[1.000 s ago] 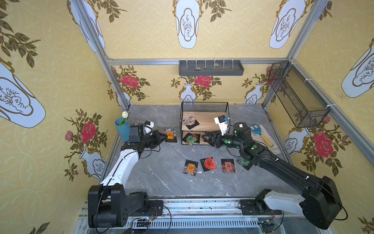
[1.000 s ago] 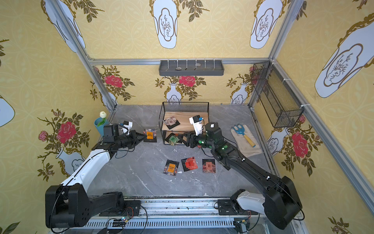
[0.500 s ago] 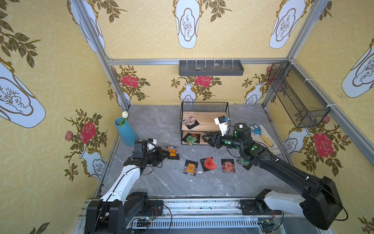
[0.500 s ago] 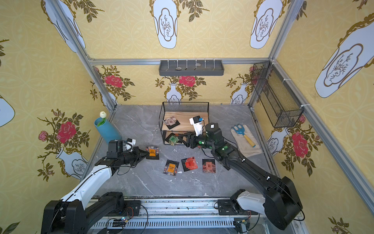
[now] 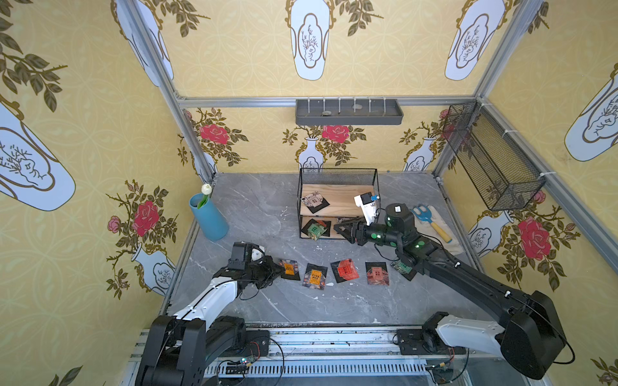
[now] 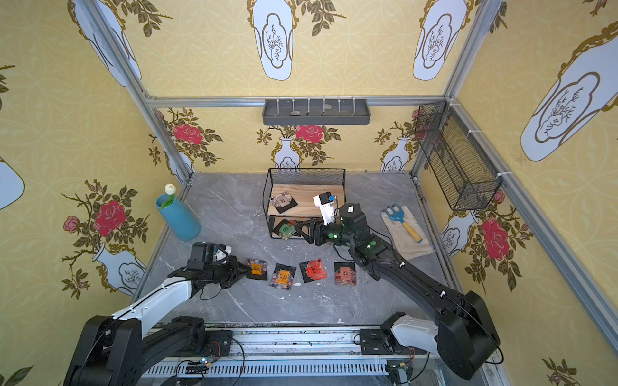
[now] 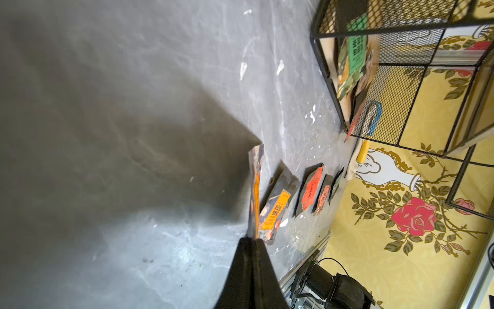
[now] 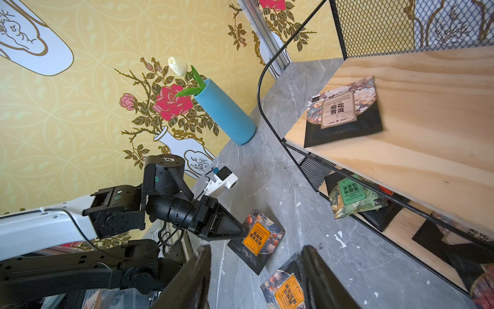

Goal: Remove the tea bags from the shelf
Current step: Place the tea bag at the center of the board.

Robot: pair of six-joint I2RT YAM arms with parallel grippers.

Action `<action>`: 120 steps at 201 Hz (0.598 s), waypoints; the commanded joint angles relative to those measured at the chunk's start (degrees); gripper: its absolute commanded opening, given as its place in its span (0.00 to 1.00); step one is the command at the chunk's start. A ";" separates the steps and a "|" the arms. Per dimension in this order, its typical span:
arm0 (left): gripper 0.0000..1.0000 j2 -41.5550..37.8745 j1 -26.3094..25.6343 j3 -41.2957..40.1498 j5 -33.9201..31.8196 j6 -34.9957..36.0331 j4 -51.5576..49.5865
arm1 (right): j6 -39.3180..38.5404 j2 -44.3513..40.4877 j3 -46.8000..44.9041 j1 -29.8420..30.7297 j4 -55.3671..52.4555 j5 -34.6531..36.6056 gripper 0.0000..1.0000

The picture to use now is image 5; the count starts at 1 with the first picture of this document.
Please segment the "orange black tea bag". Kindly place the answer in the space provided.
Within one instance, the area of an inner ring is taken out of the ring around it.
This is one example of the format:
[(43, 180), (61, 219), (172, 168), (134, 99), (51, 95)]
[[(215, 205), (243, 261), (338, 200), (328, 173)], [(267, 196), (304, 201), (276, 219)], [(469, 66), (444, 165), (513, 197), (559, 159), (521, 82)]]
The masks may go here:
[(302, 286), (314, 290), (324, 290), (327, 273), (328, 268), (325, 266), (308, 264)]
[(282, 267), (281, 278), (290, 281), (299, 281), (299, 263), (294, 260), (280, 259), (278, 265)]

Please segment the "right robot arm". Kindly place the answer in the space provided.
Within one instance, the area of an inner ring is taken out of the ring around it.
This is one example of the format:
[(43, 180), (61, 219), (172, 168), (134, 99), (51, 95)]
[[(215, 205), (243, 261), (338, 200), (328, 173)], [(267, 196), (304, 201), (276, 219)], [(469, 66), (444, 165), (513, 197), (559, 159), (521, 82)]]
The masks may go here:
[(505, 360), (529, 379), (544, 378), (558, 355), (570, 346), (552, 300), (540, 291), (532, 294), (504, 285), (452, 255), (446, 248), (447, 234), (433, 225), (437, 240), (418, 231), (416, 220), (431, 223), (425, 206), (408, 208), (390, 204), (383, 223), (357, 217), (334, 225), (334, 230), (352, 244), (387, 245), (400, 262), (442, 282), (485, 311), (491, 320), (459, 318), (437, 312), (423, 324), (421, 341), (428, 352), (446, 347), (464, 347)]

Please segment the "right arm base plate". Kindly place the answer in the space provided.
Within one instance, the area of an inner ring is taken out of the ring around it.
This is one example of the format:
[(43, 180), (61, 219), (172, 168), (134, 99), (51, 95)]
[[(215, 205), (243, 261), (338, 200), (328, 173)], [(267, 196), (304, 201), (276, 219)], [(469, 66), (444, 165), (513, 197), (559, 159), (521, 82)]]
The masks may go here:
[(401, 355), (465, 355), (464, 347), (452, 347), (433, 330), (423, 328), (398, 329), (394, 342)]

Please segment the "red house tea bag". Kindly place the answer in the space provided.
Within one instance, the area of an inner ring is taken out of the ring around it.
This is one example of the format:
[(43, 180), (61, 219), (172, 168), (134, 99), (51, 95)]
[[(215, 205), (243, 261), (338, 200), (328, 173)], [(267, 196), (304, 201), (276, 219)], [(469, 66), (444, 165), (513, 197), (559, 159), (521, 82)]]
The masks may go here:
[(365, 272), (370, 286), (389, 286), (389, 274), (385, 262), (366, 262)]

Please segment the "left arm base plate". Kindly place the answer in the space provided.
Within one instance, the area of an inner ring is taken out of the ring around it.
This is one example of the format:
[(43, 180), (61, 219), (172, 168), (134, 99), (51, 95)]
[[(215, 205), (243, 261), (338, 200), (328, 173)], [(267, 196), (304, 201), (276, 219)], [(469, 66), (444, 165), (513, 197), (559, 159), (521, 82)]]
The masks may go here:
[(231, 357), (262, 358), (269, 355), (270, 332), (267, 330), (250, 330), (246, 332), (245, 340), (231, 351)]

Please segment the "beige illustrated tea bag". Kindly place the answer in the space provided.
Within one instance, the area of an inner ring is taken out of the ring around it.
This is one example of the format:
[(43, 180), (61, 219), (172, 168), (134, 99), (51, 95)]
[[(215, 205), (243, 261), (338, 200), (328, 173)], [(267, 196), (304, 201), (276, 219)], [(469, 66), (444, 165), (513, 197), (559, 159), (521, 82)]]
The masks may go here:
[(301, 201), (311, 214), (316, 214), (330, 205), (330, 203), (318, 191), (314, 191), (309, 195), (303, 196)]

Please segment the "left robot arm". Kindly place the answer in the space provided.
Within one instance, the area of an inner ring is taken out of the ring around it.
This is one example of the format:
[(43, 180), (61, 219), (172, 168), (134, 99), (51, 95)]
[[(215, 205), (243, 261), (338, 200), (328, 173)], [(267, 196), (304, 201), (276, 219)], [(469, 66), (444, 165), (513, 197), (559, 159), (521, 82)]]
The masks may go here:
[[(217, 270), (207, 288), (174, 315), (151, 324), (135, 377), (136, 385), (219, 385), (220, 370), (245, 378), (250, 367), (268, 355), (267, 330), (247, 331), (243, 318), (222, 311), (239, 299), (247, 286), (262, 290), (285, 269), (257, 244), (237, 242), (226, 266)], [(215, 363), (216, 375), (204, 378)]]

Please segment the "red label tea bag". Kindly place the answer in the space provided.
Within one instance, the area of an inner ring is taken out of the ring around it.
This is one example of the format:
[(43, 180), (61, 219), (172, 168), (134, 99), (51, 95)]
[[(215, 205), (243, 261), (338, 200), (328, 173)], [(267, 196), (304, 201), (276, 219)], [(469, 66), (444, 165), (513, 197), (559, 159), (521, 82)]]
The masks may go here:
[(331, 263), (331, 268), (337, 283), (343, 283), (360, 278), (352, 259), (333, 262)]

